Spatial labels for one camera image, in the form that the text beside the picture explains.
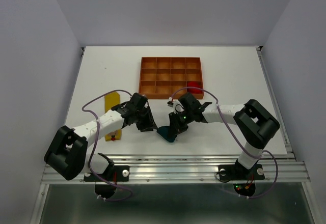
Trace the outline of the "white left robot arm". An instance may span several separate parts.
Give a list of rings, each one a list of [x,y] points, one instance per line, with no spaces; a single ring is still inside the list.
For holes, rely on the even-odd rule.
[[[88,149],[96,148],[98,140],[106,135],[132,124],[141,132],[157,129],[148,99],[139,93],[91,122],[74,128],[59,128],[44,161],[66,180],[72,180],[80,173],[91,173],[101,180],[108,180],[113,176],[113,161],[104,154],[88,152]]]

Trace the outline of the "red sock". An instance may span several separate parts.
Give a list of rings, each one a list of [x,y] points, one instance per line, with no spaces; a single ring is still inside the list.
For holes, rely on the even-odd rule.
[[[192,94],[201,94],[202,91],[200,90],[201,85],[197,81],[188,81],[187,82],[187,91]]]

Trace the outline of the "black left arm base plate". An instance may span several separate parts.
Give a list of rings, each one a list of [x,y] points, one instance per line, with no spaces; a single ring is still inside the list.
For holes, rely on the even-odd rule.
[[[110,182],[128,182],[129,181],[130,166],[128,165],[114,165],[109,166],[102,174],[98,174],[100,178]],[[102,182],[93,173],[84,175],[85,182]]]

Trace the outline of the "dark green sock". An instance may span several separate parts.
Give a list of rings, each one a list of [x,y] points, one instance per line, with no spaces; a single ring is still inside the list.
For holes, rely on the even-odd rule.
[[[170,126],[158,127],[157,133],[169,143],[173,143],[177,137],[177,134],[170,128]]]

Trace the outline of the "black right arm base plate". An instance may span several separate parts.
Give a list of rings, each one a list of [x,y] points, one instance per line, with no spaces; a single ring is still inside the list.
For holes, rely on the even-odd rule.
[[[223,164],[218,166],[215,178],[223,183],[229,181],[264,180],[264,170],[261,164],[255,164],[250,170],[241,165]]]

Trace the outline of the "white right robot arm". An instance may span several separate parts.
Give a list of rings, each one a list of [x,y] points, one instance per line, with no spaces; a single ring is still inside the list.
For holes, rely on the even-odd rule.
[[[280,129],[277,119],[254,99],[245,104],[222,106],[217,101],[200,103],[193,94],[186,93],[177,100],[170,97],[168,106],[173,108],[166,133],[166,140],[171,143],[192,122],[225,124],[242,152],[234,165],[223,167],[224,176],[249,176],[264,148]]]

